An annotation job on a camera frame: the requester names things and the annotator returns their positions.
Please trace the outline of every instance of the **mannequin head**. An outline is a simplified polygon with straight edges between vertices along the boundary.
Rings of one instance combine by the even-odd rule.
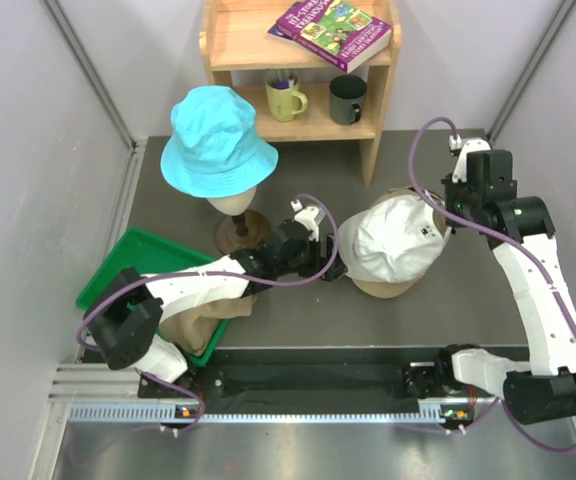
[[[257,186],[249,188],[245,192],[238,195],[231,195],[229,197],[221,198],[208,198],[210,204],[225,215],[235,216],[241,215],[246,211],[252,202]]]

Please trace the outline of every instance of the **wooden shelf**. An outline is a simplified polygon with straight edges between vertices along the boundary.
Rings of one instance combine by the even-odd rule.
[[[268,109],[264,86],[235,87],[235,90],[257,110],[257,133],[267,142],[375,138],[376,127],[370,104],[365,106],[361,120],[353,125],[339,125],[330,119],[327,83],[301,86],[301,91],[308,97],[308,108],[291,122],[278,122],[274,119]]]
[[[353,125],[330,119],[328,84],[306,84],[308,109],[292,122],[277,122],[268,110],[264,86],[242,87],[232,72],[277,68],[334,68],[299,45],[268,34],[295,0],[204,0],[199,50],[211,85],[228,85],[257,110],[257,131],[268,142],[358,140],[364,183],[375,172],[381,132],[389,105],[395,67],[401,49],[401,25],[395,0],[350,0],[349,3],[387,21],[393,27],[386,48],[365,62],[368,90],[362,118]]]
[[[210,65],[214,71],[258,70],[264,68],[321,68],[330,64],[298,45],[270,37],[266,32],[287,9],[277,1],[268,9],[217,11]],[[376,16],[387,18],[380,5],[357,5]],[[390,51],[384,49],[366,65],[390,65]]]

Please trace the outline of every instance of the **wooden stand base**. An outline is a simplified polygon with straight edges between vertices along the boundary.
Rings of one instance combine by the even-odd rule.
[[[217,248],[229,255],[242,248],[255,248],[270,236],[270,224],[259,212],[246,210],[242,215],[224,217],[215,231]]]

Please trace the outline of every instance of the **white baseball cap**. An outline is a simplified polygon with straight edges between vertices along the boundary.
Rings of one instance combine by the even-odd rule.
[[[423,276],[449,237],[443,216],[411,188],[398,188],[339,227],[339,254],[360,289],[392,298]]]

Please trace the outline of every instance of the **green plastic bin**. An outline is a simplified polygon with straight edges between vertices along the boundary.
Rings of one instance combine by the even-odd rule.
[[[213,260],[214,258],[208,255],[195,252],[140,228],[129,228],[77,297],[77,307],[88,310],[124,268],[134,267],[139,273],[144,274],[168,273],[205,265]],[[227,325],[228,319],[219,322],[201,357],[189,355],[193,365],[203,367],[208,363]]]

